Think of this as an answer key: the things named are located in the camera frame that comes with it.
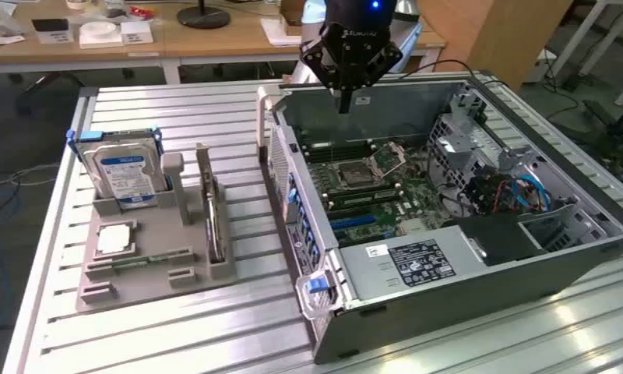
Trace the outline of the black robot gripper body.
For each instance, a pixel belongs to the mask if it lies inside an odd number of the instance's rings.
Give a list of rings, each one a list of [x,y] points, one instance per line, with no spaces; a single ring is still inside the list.
[[[326,1],[318,79],[327,88],[371,86],[395,63],[390,24],[394,1]]]

